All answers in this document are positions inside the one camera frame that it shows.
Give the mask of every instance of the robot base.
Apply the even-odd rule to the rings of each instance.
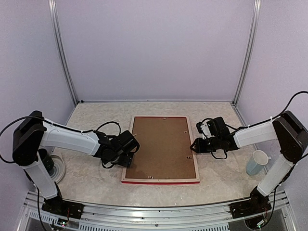
[[[49,203],[44,203],[42,210],[63,217],[81,219],[83,204],[63,200],[63,207],[65,209],[55,208],[54,206],[50,206]]]
[[[268,211],[271,210],[271,206],[270,203],[266,204],[264,207],[260,207],[254,210],[250,209],[251,207],[251,201],[242,201],[242,202],[236,202],[230,205],[230,211],[232,214],[232,218],[242,218],[242,217],[246,217],[246,216],[250,216],[250,215],[254,215],[254,214],[258,214],[258,213],[263,213],[265,212],[265,209],[267,209]]]
[[[271,210],[269,201],[269,197],[263,196],[255,187],[250,193],[250,200],[230,204],[232,218],[242,218],[269,211]]]

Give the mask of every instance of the marble tabletop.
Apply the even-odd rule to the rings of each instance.
[[[204,102],[80,103],[67,125],[87,130],[113,120],[124,131],[129,129],[134,115],[188,116],[194,139],[200,137],[195,125],[203,118],[221,116],[231,126],[241,125],[229,103]],[[118,133],[114,124],[101,131]],[[104,205],[183,206],[249,196],[265,175],[265,171],[255,176],[246,174],[246,163],[253,151],[249,146],[228,152],[226,160],[216,160],[210,154],[197,155],[200,184],[172,186],[123,184],[122,167],[104,169],[99,158],[70,150],[56,148],[54,154],[61,154],[66,166],[65,177],[59,183],[63,198]],[[224,156],[222,151],[216,155]]]

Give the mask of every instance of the cork board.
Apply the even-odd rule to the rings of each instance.
[[[140,144],[123,183],[199,183],[192,133],[187,116],[134,116],[131,133]]]

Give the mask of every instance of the white wall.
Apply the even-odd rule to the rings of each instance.
[[[254,0],[57,1],[80,100],[231,101]]]
[[[33,110],[65,123],[73,110],[47,0],[0,2],[0,99],[0,129]],[[12,136],[9,129],[0,140],[7,160],[12,159]],[[28,188],[19,166],[0,161],[1,231],[13,230]]]
[[[248,124],[278,114],[291,96],[308,90],[308,1],[263,0],[252,60],[239,110]],[[289,110],[308,128],[308,95],[299,95]],[[279,154],[277,142],[259,145]],[[300,231],[308,230],[308,158],[298,163],[285,183]]]

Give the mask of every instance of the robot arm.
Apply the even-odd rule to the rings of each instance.
[[[66,202],[60,190],[50,178],[40,157],[40,148],[59,147],[100,158],[103,164],[112,163],[130,167],[139,143],[129,131],[118,136],[107,136],[99,131],[80,131],[45,119],[42,112],[34,111],[14,131],[13,160],[23,168],[27,176],[42,193],[43,210],[80,218],[82,204]]]
[[[218,149],[227,152],[259,142],[279,141],[281,154],[265,178],[250,193],[248,205],[243,203],[231,205],[234,218],[263,212],[265,208],[271,209],[268,195],[289,177],[308,146],[307,129],[290,111],[284,112],[275,120],[239,129],[233,133],[229,132],[221,117],[210,119],[205,124],[199,122],[197,129],[203,137],[197,138],[191,146],[196,153],[210,153]]]

